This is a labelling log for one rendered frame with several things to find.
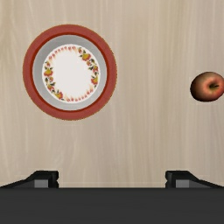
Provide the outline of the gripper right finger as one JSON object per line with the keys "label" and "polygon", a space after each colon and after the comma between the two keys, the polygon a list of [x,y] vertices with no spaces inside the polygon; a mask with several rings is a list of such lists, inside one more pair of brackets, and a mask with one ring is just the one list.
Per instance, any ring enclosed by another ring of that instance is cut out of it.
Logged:
{"label": "gripper right finger", "polygon": [[221,188],[221,185],[196,178],[189,171],[166,171],[165,179],[166,188]]}

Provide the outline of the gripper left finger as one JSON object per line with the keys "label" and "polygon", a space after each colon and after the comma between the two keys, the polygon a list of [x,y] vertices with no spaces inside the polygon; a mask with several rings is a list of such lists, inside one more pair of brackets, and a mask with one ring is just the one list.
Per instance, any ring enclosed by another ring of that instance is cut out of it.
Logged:
{"label": "gripper left finger", "polygon": [[58,171],[35,171],[28,178],[3,185],[3,188],[58,188],[58,178]]}

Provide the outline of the red apple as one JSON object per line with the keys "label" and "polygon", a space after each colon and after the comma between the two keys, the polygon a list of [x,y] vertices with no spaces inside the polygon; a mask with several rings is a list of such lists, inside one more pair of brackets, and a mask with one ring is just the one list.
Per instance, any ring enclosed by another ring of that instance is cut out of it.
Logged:
{"label": "red apple", "polygon": [[201,73],[192,81],[190,92],[196,101],[216,101],[224,94],[224,78],[214,72]]}

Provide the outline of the red-rimmed floral plate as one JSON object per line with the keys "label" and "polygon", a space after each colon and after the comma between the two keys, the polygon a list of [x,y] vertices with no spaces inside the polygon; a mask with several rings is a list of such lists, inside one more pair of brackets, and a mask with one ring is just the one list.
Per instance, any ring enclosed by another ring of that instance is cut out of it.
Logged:
{"label": "red-rimmed floral plate", "polygon": [[43,112],[62,120],[97,113],[111,98],[116,78],[109,45],[80,25],[62,24],[42,32],[24,57],[28,95]]}

